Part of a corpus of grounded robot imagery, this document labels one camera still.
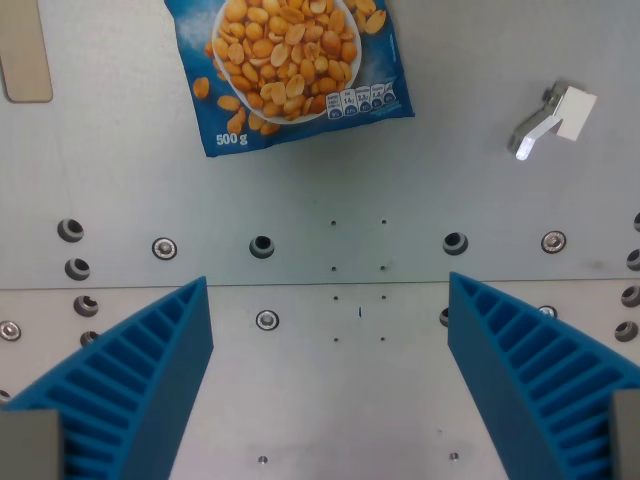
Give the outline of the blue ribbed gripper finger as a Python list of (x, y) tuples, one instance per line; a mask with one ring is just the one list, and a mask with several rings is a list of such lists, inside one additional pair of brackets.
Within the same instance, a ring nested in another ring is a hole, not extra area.
[(66, 479), (166, 479), (213, 348), (200, 277), (100, 334), (4, 410), (59, 415)]
[(638, 365), (467, 276), (449, 277), (448, 346), (511, 479), (611, 479), (608, 409)]

